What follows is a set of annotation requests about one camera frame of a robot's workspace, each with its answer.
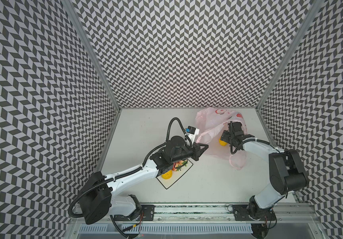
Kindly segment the small yellow fake fruit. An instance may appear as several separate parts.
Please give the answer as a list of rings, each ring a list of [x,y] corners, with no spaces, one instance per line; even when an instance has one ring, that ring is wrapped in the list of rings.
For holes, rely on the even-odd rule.
[[[228,145],[227,142],[225,142],[225,141],[223,141],[223,140],[221,140],[221,139],[219,139],[218,141],[219,141],[219,144],[220,144],[221,146],[227,146],[227,145]]]

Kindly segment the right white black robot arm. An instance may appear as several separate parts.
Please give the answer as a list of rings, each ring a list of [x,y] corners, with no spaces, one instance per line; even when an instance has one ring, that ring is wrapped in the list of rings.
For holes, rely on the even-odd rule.
[[[274,147],[270,142],[245,134],[242,124],[230,121],[220,140],[230,147],[230,155],[239,151],[251,152],[268,161],[269,184],[257,195],[249,199],[245,208],[250,220],[270,219],[273,206],[289,192],[303,189],[309,185],[308,173],[295,149]]]

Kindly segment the red fake strawberry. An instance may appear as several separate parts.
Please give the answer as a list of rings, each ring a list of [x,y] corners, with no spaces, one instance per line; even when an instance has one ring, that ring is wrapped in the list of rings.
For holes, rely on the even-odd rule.
[[[180,168],[181,168],[181,164],[175,163],[173,165],[172,171],[174,171],[174,172],[180,171]]]
[[[177,163],[181,164],[181,168],[182,168],[182,167],[184,167],[184,166],[187,165],[188,160],[181,160],[181,161],[179,161],[179,162],[177,162]]]

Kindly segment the yellow fake lemon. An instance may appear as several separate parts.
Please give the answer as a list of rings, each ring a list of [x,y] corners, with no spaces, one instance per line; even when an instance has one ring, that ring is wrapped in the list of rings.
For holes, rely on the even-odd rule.
[[[173,174],[173,171],[170,170],[170,171],[166,172],[165,174],[162,174],[161,177],[164,180],[168,180],[168,179],[170,179],[172,177],[172,174]]]

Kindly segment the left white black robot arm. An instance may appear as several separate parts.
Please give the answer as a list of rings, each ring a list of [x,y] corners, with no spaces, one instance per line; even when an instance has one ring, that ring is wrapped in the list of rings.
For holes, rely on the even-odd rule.
[[[188,146],[182,137],[174,136],[154,148],[138,166],[108,175],[95,172],[69,206],[68,214],[83,217],[88,225],[107,215],[122,215],[134,220],[140,215],[142,206],[136,196],[121,196],[122,192],[171,171],[179,161],[190,158],[198,161],[208,148],[207,144],[196,142]]]

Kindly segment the pink plastic bag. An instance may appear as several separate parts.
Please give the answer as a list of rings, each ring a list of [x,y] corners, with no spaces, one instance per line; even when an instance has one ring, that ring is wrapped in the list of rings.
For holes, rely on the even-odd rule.
[[[199,129],[199,135],[195,142],[209,145],[206,154],[218,159],[227,160],[233,168],[241,170],[246,164],[245,152],[238,151],[232,155],[228,143],[220,143],[220,138],[228,123],[241,123],[241,131],[247,133],[247,127],[243,115],[232,109],[215,109],[212,107],[203,109],[196,114],[195,125]]]

